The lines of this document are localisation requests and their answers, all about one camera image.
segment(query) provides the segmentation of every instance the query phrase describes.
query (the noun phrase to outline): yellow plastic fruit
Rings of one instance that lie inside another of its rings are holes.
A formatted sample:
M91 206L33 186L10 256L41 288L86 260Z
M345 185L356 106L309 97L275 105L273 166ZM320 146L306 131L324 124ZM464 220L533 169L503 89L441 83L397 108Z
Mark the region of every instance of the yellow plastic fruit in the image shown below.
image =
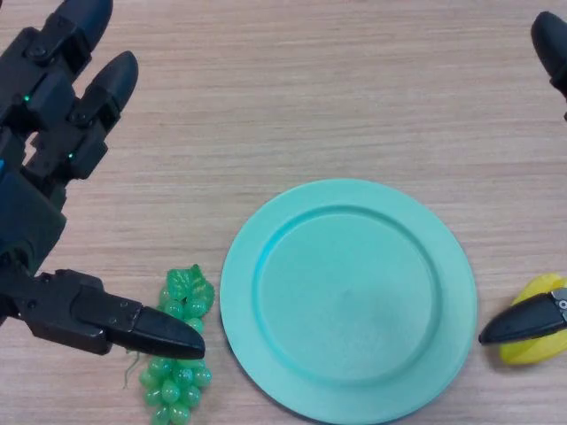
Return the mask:
M567 287L567 279L559 274L543 274L528 283L512 305L534 295L564 287ZM564 350L567 350L567 329L542 338L503 344L500 347L500 357L508 365L529 365L551 359Z

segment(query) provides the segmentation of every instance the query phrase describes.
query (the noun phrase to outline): wood grain surface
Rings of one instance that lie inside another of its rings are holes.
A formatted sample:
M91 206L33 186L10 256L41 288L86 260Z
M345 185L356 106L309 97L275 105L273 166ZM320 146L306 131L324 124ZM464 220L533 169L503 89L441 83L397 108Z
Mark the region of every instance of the wood grain surface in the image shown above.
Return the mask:
M5 0L0 48L58 0ZM46 270L75 268L155 303L165 272L199 263L217 286L262 203L355 177L428 205L470 257L478 327L535 275L567 273L564 100L532 48L533 0L115 0L88 71L132 50L137 90L109 154L73 183ZM206 317L214 383L192 423L299 424ZM564 424L567 357L510 371L478 344L448 391L400 424ZM0 329L0 423L144 424L131 357L99 358Z

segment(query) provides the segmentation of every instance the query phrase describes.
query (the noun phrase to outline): robotic hand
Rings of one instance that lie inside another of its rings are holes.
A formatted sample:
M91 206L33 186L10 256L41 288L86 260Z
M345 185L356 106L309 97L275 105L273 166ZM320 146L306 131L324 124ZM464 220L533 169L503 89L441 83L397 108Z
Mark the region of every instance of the robotic hand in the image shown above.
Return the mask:
M10 316L37 337L97 354L114 343L200 359L205 343L193 328L106 293L96 277L34 277L65 227L66 185L87 179L106 154L105 138L136 85L136 58L126 51L83 97L74 93L112 9L112 0L65 0L41 31L25 28L0 57L0 325ZM36 151L23 165L33 133Z
M567 99L567 23L542 12L532 25L533 47L551 85ZM567 281L557 274L533 280L516 304L494 317L478 337L481 344L505 344L541 338L567 328ZM537 350L509 347L508 363L535 363L553 357L567 346L561 337L541 342Z

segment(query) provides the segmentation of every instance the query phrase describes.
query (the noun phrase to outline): table surface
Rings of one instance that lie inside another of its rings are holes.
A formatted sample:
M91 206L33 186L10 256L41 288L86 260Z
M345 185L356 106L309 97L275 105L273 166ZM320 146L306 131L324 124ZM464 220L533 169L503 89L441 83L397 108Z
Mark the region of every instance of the table surface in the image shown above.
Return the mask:
M165 272L202 265L218 288L230 243L262 203L302 182L369 179L428 205L478 286L478 325L535 275L567 272L565 104L529 36L561 1L120 0L87 81L132 50L140 79L109 154L69 188L45 269L99 275L153 304ZM5 0L0 46L58 0ZM3 424L148 423L131 357L1 329ZM214 383L194 424L306 423L239 369L218 305L206 317ZM402 424L565 423L564 356L510 371L473 344L449 390Z

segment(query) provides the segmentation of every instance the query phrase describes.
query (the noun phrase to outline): plate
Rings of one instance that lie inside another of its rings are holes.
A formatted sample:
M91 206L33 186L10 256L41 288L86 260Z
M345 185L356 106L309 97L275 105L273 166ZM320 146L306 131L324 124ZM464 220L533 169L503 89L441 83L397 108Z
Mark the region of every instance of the plate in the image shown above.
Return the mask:
M245 372L308 418L376 424L453 381L477 319L474 277L443 222L356 180L272 199L227 255L221 315Z

